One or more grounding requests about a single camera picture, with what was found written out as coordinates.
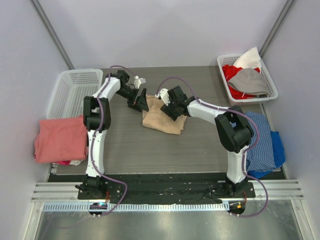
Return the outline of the beige t-shirt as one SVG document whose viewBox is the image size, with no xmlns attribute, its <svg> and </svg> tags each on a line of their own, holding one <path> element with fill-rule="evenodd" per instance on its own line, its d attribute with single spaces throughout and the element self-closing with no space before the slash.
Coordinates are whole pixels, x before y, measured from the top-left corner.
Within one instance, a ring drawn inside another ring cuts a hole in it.
<svg viewBox="0 0 320 240">
<path fill-rule="evenodd" d="M 172 120 L 161 111 L 161 107 L 164 105 L 162 100 L 152 95 L 146 95 L 146 102 L 148 111 L 142 111 L 142 125 L 144 127 L 172 135 L 180 135 L 182 133 L 187 119 L 185 115 Z"/>
</svg>

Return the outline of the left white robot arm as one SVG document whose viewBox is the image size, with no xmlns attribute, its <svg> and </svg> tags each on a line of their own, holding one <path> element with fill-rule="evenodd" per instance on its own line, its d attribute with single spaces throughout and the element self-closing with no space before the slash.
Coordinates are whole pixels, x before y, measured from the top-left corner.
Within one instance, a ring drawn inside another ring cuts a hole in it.
<svg viewBox="0 0 320 240">
<path fill-rule="evenodd" d="M 108 129 L 111 126 L 110 100 L 117 94 L 127 100 L 127 106 L 136 111 L 148 111 L 146 99 L 147 89 L 140 91 L 146 82 L 144 78 L 134 76 L 133 87 L 128 81 L 130 76 L 124 70 L 109 73 L 92 96 L 83 100 L 83 123 L 87 130 L 88 157 L 83 183 L 78 186 L 80 194 L 102 199 L 107 192 L 104 168 L 104 144 Z"/>
</svg>

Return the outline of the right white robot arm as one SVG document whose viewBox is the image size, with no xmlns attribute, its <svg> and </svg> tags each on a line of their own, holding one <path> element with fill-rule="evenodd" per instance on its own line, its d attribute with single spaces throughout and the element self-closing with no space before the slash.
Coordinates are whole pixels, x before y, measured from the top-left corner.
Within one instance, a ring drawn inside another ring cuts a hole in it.
<svg viewBox="0 0 320 240">
<path fill-rule="evenodd" d="M 236 198 L 247 185 L 246 150 L 249 148 L 254 131 L 242 109 L 238 106 L 219 107 L 195 96 L 187 97 L 180 86 L 163 88 L 157 97 L 164 102 L 160 108 L 176 121 L 178 117 L 199 118 L 215 125 L 219 141 L 227 151 L 227 172 L 225 182 L 210 187 L 212 195 Z"/>
</svg>

